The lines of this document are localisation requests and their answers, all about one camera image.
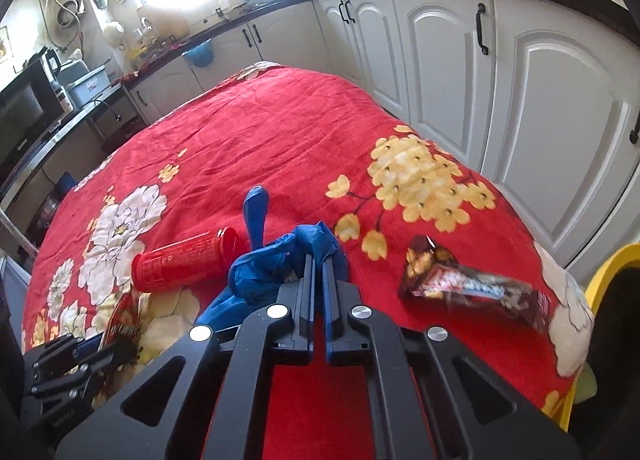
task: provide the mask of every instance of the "picture frame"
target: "picture frame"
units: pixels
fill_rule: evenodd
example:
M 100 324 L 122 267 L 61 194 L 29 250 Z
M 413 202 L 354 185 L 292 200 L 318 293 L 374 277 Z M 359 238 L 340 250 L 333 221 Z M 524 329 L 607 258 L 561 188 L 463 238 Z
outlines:
M 13 58 L 14 53 L 11 50 L 9 41 L 9 30 L 6 26 L 0 26 L 0 64 Z

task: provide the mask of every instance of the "white cabinet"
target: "white cabinet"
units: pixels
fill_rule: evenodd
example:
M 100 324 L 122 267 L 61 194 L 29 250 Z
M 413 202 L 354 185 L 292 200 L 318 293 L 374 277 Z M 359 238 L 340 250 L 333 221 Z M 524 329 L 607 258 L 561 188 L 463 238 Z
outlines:
M 333 73 L 365 88 L 355 32 L 344 13 L 344 0 L 316 0 L 322 35 L 329 48 Z
M 492 0 L 395 0 L 411 126 L 479 170 L 491 117 L 495 66 Z M 482 43 L 476 14 L 479 4 Z
M 132 90 L 148 123 L 161 119 L 201 93 L 202 88 L 182 57 L 164 65 Z
M 208 91 L 240 70 L 260 61 L 260 52 L 249 32 L 249 25 L 242 25 L 224 32 L 209 41 L 213 62 L 204 68 L 188 62 L 204 91 Z
M 628 134 L 640 106 L 640 52 L 553 3 L 494 0 L 494 7 L 498 62 L 482 174 L 565 266 L 638 165 L 640 145 Z
M 396 117 L 409 122 L 404 61 L 393 0 L 344 0 L 355 32 L 365 89 Z
M 249 21 L 248 26 L 263 61 L 330 71 L 329 53 L 312 2 L 270 12 Z

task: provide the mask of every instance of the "white label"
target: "white label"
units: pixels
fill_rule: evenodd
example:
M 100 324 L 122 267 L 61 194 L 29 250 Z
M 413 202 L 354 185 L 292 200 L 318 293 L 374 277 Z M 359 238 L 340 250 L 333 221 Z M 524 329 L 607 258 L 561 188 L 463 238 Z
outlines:
M 94 77 L 86 84 L 87 91 L 94 91 L 98 87 L 98 77 Z

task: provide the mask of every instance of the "floral tablecloth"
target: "floral tablecloth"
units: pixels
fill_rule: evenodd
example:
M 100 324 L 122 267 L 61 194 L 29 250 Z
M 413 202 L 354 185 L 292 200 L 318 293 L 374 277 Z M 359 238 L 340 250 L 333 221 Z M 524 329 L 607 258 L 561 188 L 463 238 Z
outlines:
M 135 135 L 67 195 L 34 266 L 23 347 L 103 331 L 139 252 L 225 226 L 246 237 L 242 201 L 258 184 L 271 197 L 267 241 L 324 221 L 365 303 L 408 328 L 446 327 L 537 407 L 556 410 L 593 327 L 571 277 L 491 183 L 366 92 L 333 75 L 269 63 Z M 398 297 L 416 235 L 463 265 L 546 293 L 548 332 L 491 311 Z M 150 296 L 138 367 L 183 335 L 224 286 L 207 281 Z M 321 353 L 308 368 L 277 368 L 264 458 L 373 458 L 362 372 L 331 369 Z

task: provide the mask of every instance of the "brown snack package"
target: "brown snack package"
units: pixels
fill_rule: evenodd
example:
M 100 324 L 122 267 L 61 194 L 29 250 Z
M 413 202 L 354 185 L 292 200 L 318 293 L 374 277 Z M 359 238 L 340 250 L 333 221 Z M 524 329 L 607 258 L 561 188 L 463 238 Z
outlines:
M 544 293 L 529 283 L 460 265 L 429 236 L 412 239 L 399 295 L 443 300 L 449 306 L 488 307 L 541 333 L 548 322 L 549 298 Z

